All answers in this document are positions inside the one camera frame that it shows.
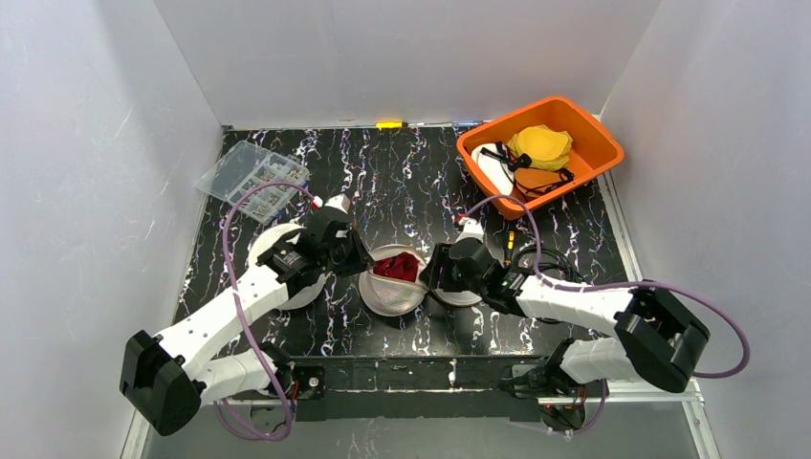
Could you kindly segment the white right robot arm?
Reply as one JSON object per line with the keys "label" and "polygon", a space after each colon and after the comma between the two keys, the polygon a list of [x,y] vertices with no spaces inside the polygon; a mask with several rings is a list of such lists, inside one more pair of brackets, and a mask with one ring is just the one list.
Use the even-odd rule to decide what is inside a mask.
{"label": "white right robot arm", "polygon": [[711,336],[679,299],[650,282],[591,286],[507,266],[474,238],[435,247],[420,278],[431,290],[472,293],[503,315],[547,318],[600,333],[563,343],[545,373],[561,381],[644,381],[679,393]]}

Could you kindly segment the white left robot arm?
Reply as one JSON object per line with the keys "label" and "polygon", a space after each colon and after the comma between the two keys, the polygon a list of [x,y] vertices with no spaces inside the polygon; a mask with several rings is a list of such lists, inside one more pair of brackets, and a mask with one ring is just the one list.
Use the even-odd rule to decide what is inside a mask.
{"label": "white left robot arm", "polygon": [[341,196],[305,225],[279,224],[259,236],[249,267],[198,311],[155,335],[137,332],[124,346],[120,391],[162,436],[186,426],[199,409],[249,390],[270,390],[282,352],[217,353],[271,311],[313,303],[329,274],[366,271],[371,257]]}

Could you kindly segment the dark red bra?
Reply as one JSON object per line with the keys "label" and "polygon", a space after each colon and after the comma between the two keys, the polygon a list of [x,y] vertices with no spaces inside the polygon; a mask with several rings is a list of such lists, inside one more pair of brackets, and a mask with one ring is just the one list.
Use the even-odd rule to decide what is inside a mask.
{"label": "dark red bra", "polygon": [[420,260],[410,252],[402,251],[375,263],[373,274],[405,282],[415,283],[420,270]]}

